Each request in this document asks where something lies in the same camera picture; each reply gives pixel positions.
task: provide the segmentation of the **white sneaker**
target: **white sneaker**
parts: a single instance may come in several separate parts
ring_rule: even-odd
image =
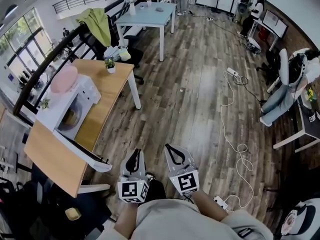
[[[267,123],[262,119],[262,117],[260,117],[259,120],[260,120],[260,122],[263,123],[266,127],[272,126],[272,123],[267,124]]]
[[[151,172],[146,172],[145,176],[148,178],[149,182],[156,179],[156,177]]]
[[[242,36],[243,38],[247,38],[245,35],[241,34],[240,31],[237,31],[237,33]]]

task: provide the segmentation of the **white table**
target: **white table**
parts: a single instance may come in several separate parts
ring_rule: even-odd
[[[272,51],[272,49],[275,47],[275,44],[276,42],[278,41],[279,39],[279,36],[270,28],[268,27],[267,25],[265,25],[260,19],[255,19],[254,22],[253,22],[253,25],[252,25],[252,28],[250,30],[250,33],[248,35],[248,38],[252,38],[252,36],[254,35],[255,31],[256,31],[256,28],[258,25],[261,25],[262,27],[264,27],[265,29],[269,30],[273,36],[274,36],[274,41],[269,49],[269,51]]]
[[[278,148],[282,147],[283,145],[286,145],[290,142],[293,142],[294,140],[296,140],[304,135],[308,135],[310,137],[313,137],[313,138],[315,138],[315,140],[310,142],[307,145],[304,145],[304,146],[296,149],[294,151],[295,153],[298,153],[302,150],[305,150],[307,148],[310,148],[310,147],[320,143],[320,120],[318,120],[318,118],[316,118],[315,121],[310,122],[309,118],[308,118],[308,109],[303,105],[302,98],[299,97],[297,102],[298,102],[299,113],[300,113],[300,117],[301,117],[302,130],[300,130],[297,133],[295,133],[294,135],[286,138],[285,140],[282,140],[279,143],[273,145],[274,149],[278,149]]]
[[[163,11],[156,11],[156,8],[162,8]],[[118,18],[116,28],[119,34],[119,45],[124,46],[124,36],[121,26],[140,26],[140,27],[153,27],[160,30],[160,53],[159,60],[164,61],[164,49],[165,49],[165,25],[168,19],[171,17],[171,33],[175,31],[175,14],[176,4],[153,2],[151,7],[147,6],[146,2],[141,2],[135,6],[135,15],[130,15],[129,12]]]

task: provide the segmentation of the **extension cord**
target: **extension cord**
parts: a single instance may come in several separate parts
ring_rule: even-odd
[[[239,76],[239,74],[230,67],[228,67],[226,71],[229,72],[231,76],[235,76],[236,78]]]
[[[246,151],[248,150],[248,146],[247,146],[246,144],[244,144],[244,143],[241,143],[241,144],[239,144],[239,145],[237,146],[237,148],[235,149],[234,146],[230,143],[230,141],[229,141],[229,140],[227,139],[227,137],[226,137],[226,127],[225,127],[225,123],[224,123],[224,120],[223,120],[222,109],[223,109],[223,107],[228,107],[228,106],[230,106],[230,105],[232,105],[232,104],[234,103],[234,98],[235,98],[234,96],[235,96],[235,94],[234,94],[234,90],[232,89],[232,87],[231,87],[231,85],[230,85],[230,83],[229,83],[229,81],[228,81],[225,73],[231,75],[232,77],[235,77],[238,82],[241,82],[241,76],[239,76],[239,74],[238,74],[237,72],[235,72],[233,69],[228,68],[227,71],[224,71],[224,72],[223,72],[223,76],[224,76],[226,82],[228,83],[228,85],[229,85],[229,87],[230,87],[230,89],[231,89],[231,91],[232,91],[232,102],[229,103],[229,104],[223,104],[223,105],[221,105],[221,107],[220,107],[221,122],[222,122],[222,125],[223,125],[223,131],[224,131],[223,134],[224,134],[225,140],[229,143],[229,145],[230,145],[231,148],[234,150],[234,152],[236,152],[236,153],[238,153],[238,154],[240,155],[240,158],[236,161],[235,169],[236,169],[236,172],[238,173],[238,175],[239,175],[239,176],[249,185],[249,187],[251,188],[252,196],[251,196],[250,200],[248,201],[248,203],[247,203],[245,206],[242,206],[242,205],[241,205],[240,198],[239,198],[237,195],[235,195],[235,194],[229,195],[229,196],[224,200],[224,202],[226,202],[226,201],[227,201],[229,198],[231,198],[231,197],[235,197],[235,198],[237,198],[238,201],[239,201],[239,206],[240,206],[241,208],[245,208],[245,207],[248,206],[248,204],[249,204],[249,203],[251,202],[251,200],[254,198],[254,189],[252,188],[252,186],[250,185],[250,183],[239,173],[238,163],[239,163],[239,161],[241,161],[242,164],[243,164],[243,165],[247,168],[247,170],[250,171],[250,172],[252,172],[252,171],[254,170],[254,165],[253,165],[249,160],[243,158],[243,156],[242,156],[242,153],[244,153],[244,152],[246,152]],[[220,145],[221,129],[222,129],[222,128],[220,128],[218,151],[219,151],[219,145]],[[240,150],[239,150],[239,148],[240,148],[241,146],[244,146],[244,150],[243,150],[243,151],[240,151]],[[250,164],[251,169],[246,165],[246,162]],[[233,212],[233,210],[228,210],[227,208],[225,208],[225,210],[228,211],[228,212]]]

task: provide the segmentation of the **wooden tabletop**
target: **wooden tabletop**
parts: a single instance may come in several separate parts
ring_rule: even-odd
[[[100,101],[97,105],[93,104],[75,136],[77,143],[92,151],[134,65],[115,63],[114,74],[108,73],[105,63],[99,60],[76,59],[73,65],[76,66],[79,74],[92,78],[101,94]]]
[[[123,89],[134,65],[116,63],[116,71],[109,74],[103,61],[76,59],[78,73],[92,78],[101,94],[82,123],[75,141],[92,151],[99,134]],[[35,121],[24,152],[60,188],[76,197],[87,163],[62,144],[42,123]]]
[[[72,197],[77,196],[87,162],[62,144],[38,120],[30,131],[24,152],[49,179]]]

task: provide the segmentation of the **jeans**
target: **jeans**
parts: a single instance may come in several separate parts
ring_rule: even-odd
[[[250,14],[249,17],[243,21],[241,35],[248,35],[248,32],[252,28],[252,25],[254,24],[255,20],[256,18]]]
[[[160,181],[153,179],[150,181],[149,189],[146,194],[144,202],[140,203],[139,206],[153,200],[166,199],[166,198],[167,197],[166,197],[164,185]]]
[[[189,0],[177,0],[178,13],[186,13],[189,5]]]
[[[262,106],[262,112],[266,113],[262,116],[262,119],[266,124],[269,125],[274,122],[294,104],[294,98],[297,99],[298,97],[293,97],[290,90],[291,88],[288,85],[281,85]]]

